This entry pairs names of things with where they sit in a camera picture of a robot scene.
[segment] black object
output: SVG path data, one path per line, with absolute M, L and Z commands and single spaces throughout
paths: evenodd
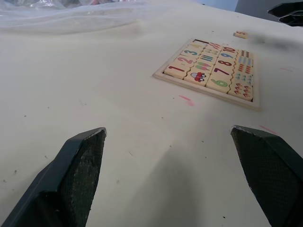
M 78 134 L 33 180 L 2 227 L 85 227 L 101 168 L 106 129 Z
M 303 227 L 303 159 L 279 136 L 234 126 L 246 180 L 272 227 Z
M 303 1 L 282 3 L 270 9 L 268 13 L 289 26 L 303 26 Z

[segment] number 7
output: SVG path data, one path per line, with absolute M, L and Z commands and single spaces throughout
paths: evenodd
M 221 70 L 221 69 L 215 68 L 215 69 L 214 69 L 214 72 L 217 72 L 217 71 L 220 71 L 220 72 L 222 72 L 222 73 L 224 73 L 224 74 L 226 74 L 226 75 L 229 75 L 229 73 L 224 72 L 224 71 L 223 71 L 223 70 Z

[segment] number 9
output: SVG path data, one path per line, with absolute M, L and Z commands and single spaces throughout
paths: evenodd
M 221 53 L 221 56 L 227 57 L 227 58 L 233 58 L 232 56 L 230 56 L 229 54 L 226 54 L 226 53 Z

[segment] plastic bag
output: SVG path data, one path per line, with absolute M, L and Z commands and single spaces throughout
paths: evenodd
M 65 8 L 56 0 L 40 0 L 39 2 L 51 2 L 56 5 L 41 8 L 25 7 L 0 0 L 0 30 L 53 34 L 89 32 L 129 24 L 138 19 L 158 15 L 164 9 L 136 1 L 83 5 L 74 8 Z

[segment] number puzzle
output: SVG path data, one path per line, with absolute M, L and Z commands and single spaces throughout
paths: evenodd
M 226 44 L 192 39 L 154 77 L 259 110 L 256 56 Z

